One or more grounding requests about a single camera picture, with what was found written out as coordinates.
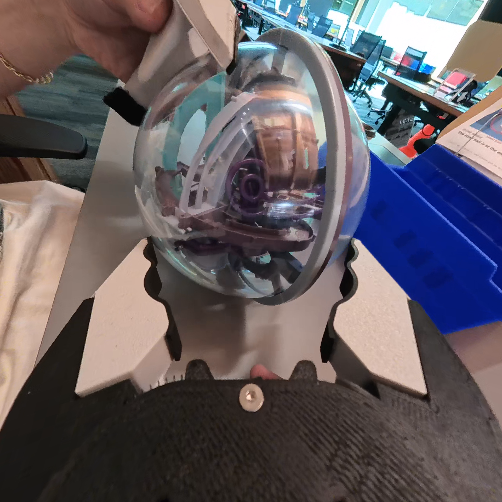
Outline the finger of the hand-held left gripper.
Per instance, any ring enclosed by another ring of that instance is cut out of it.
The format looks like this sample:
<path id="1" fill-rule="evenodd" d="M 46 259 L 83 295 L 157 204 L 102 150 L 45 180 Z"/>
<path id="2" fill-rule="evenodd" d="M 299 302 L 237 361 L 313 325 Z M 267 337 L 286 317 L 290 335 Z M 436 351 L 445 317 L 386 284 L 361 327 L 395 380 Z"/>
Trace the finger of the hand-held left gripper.
<path id="1" fill-rule="evenodd" d="M 210 55 L 220 71 L 233 72 L 241 22 L 232 1 L 173 1 L 173 6 L 186 19 L 193 59 Z"/>

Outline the clear acrylic stand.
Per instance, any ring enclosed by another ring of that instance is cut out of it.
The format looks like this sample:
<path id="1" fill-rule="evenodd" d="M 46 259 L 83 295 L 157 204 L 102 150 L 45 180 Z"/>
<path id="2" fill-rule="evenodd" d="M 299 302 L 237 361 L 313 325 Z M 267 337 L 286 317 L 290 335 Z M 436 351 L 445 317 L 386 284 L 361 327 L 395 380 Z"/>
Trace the clear acrylic stand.
<path id="1" fill-rule="evenodd" d="M 473 82 L 475 73 L 461 68 L 452 70 L 446 79 L 435 89 L 432 97 L 443 101 L 453 101 Z"/>

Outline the blue plastic bin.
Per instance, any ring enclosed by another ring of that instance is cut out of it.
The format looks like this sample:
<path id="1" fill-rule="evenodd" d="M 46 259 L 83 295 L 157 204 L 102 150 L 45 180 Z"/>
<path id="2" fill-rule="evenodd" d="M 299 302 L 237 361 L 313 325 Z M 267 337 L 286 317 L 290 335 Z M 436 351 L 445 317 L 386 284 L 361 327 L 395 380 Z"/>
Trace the blue plastic bin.
<path id="1" fill-rule="evenodd" d="M 501 321 L 501 186 L 439 145 L 370 161 L 355 238 L 442 334 Z"/>

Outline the person's left hand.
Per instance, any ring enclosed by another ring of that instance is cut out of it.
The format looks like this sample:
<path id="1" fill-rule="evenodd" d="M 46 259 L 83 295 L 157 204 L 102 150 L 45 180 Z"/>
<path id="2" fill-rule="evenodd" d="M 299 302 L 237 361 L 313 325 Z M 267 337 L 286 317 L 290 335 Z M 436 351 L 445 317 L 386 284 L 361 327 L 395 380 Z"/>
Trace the person's left hand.
<path id="1" fill-rule="evenodd" d="M 1 1 L 1 54 L 31 77 L 84 54 L 127 81 L 172 1 Z"/>

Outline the red-orange cone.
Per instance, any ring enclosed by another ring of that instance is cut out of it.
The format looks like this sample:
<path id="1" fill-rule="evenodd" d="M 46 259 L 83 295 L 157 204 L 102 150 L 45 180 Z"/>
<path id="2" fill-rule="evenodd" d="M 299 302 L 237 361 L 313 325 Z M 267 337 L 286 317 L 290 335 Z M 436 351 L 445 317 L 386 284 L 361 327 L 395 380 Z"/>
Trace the red-orange cone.
<path id="1" fill-rule="evenodd" d="M 435 131 L 436 129 L 432 125 L 423 126 L 422 129 L 411 136 L 404 146 L 398 148 L 399 151 L 408 158 L 414 159 L 435 143 Z"/>

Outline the tan divider panel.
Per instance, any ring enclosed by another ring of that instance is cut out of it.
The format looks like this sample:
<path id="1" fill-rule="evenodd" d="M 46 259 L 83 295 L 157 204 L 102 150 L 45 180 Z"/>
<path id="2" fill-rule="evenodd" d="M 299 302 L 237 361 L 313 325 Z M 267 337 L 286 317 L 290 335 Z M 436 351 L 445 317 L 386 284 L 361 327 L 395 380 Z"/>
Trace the tan divider panel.
<path id="1" fill-rule="evenodd" d="M 478 82 L 490 81 L 501 69 L 501 24 L 477 20 L 468 27 L 442 72 L 462 69 Z"/>

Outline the black office chair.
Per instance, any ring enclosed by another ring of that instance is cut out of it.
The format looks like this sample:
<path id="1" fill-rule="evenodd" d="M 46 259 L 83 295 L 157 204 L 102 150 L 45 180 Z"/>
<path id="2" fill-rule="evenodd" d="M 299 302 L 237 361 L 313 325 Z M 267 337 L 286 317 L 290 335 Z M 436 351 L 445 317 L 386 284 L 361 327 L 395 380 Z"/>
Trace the black office chair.
<path id="1" fill-rule="evenodd" d="M 365 59 L 359 76 L 349 91 L 349 94 L 355 97 L 353 100 L 354 103 L 359 98 L 365 97 L 367 99 L 368 108 L 372 107 L 373 101 L 367 91 L 377 81 L 377 79 L 373 77 L 373 74 L 379 65 L 385 44 L 386 40 L 381 36 L 363 31 L 352 46 L 351 51 Z"/>

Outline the printed instruction sheet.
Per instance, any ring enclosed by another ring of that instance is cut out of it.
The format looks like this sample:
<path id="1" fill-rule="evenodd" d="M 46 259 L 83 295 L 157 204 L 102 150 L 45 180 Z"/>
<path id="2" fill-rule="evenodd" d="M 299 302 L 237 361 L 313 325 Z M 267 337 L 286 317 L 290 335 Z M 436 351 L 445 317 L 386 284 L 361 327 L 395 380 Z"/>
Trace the printed instruction sheet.
<path id="1" fill-rule="evenodd" d="M 501 178 L 501 109 L 463 125 L 457 153 Z"/>

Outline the person's right hand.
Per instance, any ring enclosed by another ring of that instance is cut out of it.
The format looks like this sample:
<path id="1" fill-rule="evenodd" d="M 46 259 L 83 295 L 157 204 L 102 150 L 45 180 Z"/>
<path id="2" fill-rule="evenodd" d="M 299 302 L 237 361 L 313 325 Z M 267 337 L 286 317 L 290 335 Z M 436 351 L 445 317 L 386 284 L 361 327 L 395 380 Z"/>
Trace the person's right hand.
<path id="1" fill-rule="evenodd" d="M 249 372 L 251 379 L 281 380 L 282 378 L 261 364 L 253 366 Z"/>

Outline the printed white shirt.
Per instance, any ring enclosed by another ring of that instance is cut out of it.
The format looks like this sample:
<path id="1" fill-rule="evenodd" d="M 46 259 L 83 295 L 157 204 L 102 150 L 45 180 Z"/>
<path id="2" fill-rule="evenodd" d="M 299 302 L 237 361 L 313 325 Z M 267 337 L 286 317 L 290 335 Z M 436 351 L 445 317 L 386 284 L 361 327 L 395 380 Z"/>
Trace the printed white shirt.
<path id="1" fill-rule="evenodd" d="M 32 372 L 84 193 L 1 184 L 1 425 Z"/>

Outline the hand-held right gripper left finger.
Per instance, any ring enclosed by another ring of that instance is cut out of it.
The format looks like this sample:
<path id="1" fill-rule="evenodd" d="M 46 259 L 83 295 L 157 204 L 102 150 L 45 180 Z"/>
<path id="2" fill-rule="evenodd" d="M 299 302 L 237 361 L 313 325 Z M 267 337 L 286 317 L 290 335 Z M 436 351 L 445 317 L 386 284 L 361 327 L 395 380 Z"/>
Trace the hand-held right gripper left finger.
<path id="1" fill-rule="evenodd" d="M 150 239 L 142 239 L 93 295 L 75 392 L 88 396 L 122 381 L 139 392 L 168 382 L 181 340 Z"/>

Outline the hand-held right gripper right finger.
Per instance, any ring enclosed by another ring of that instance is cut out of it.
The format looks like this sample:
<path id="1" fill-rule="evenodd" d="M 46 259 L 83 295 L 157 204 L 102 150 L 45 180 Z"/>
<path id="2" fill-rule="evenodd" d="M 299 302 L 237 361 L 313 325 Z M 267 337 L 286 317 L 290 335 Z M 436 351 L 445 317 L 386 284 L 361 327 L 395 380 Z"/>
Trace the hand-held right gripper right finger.
<path id="1" fill-rule="evenodd" d="M 337 380 L 378 395 L 383 384 L 413 397 L 427 394 L 409 297 L 361 241 L 344 259 L 342 298 L 330 311 L 321 360 Z"/>

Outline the wooden desk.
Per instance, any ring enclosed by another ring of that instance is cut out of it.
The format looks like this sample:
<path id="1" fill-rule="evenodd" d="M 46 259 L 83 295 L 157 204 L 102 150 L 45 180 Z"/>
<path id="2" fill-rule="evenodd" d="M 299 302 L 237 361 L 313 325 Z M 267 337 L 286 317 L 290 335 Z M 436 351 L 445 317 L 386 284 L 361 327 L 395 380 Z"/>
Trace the wooden desk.
<path id="1" fill-rule="evenodd" d="M 414 80 L 378 72 L 378 77 L 386 83 L 382 95 L 393 105 L 405 109 L 405 104 L 428 104 L 450 116 L 459 117 L 468 111 L 461 104 L 446 102 L 434 96 L 434 88 L 428 84 L 418 83 Z"/>

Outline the clear plastic maze ball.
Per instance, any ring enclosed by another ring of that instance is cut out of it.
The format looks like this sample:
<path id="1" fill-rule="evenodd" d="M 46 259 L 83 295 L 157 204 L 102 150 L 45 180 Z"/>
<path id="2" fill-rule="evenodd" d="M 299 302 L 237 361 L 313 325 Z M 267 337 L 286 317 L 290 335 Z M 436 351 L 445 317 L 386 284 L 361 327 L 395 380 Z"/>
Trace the clear plastic maze ball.
<path id="1" fill-rule="evenodd" d="M 319 44 L 275 28 L 239 44 L 235 69 L 209 58 L 152 102 L 135 142 L 147 233 L 179 273 L 262 304 L 299 298 L 361 221 L 370 151 Z"/>

